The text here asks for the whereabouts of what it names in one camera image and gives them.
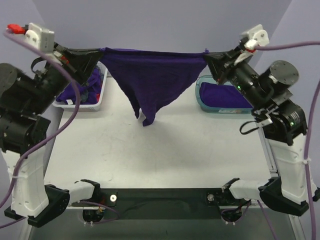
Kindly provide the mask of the purple cloth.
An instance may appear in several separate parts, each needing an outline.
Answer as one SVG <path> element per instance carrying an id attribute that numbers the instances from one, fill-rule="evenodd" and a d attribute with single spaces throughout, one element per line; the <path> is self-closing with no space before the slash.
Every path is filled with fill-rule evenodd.
<path id="1" fill-rule="evenodd" d="M 199 88 L 199 96 L 205 106 L 212 108 L 253 108 L 232 85 L 203 82 Z"/>

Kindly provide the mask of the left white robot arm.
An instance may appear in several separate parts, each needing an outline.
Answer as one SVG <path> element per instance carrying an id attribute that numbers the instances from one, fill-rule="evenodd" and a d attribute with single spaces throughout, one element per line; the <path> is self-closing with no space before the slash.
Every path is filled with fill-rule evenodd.
<path id="1" fill-rule="evenodd" d="M 68 205 L 100 203 L 100 184 L 81 179 L 65 187 L 44 183 L 43 156 L 50 121 L 42 114 L 69 81 L 46 63 L 30 78 L 19 68 L 0 65 L 0 148 L 10 177 L 11 206 L 4 214 L 39 228 L 60 216 Z"/>

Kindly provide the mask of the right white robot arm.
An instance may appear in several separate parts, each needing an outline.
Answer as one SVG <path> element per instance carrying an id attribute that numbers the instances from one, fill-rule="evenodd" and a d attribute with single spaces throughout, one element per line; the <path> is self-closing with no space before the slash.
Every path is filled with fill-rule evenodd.
<path id="1" fill-rule="evenodd" d="M 305 112 L 291 101 L 289 90 L 299 72 L 291 63 L 277 60 L 258 74 L 247 59 L 238 61 L 241 53 L 239 47 L 210 52 L 204 60 L 218 84 L 231 83 L 252 105 L 251 114 L 268 141 L 279 176 L 261 181 L 234 178 L 222 191 L 233 199 L 258 200 L 276 212 L 302 216 L 309 209 L 308 200 L 320 198 L 320 190 L 306 174 Z"/>

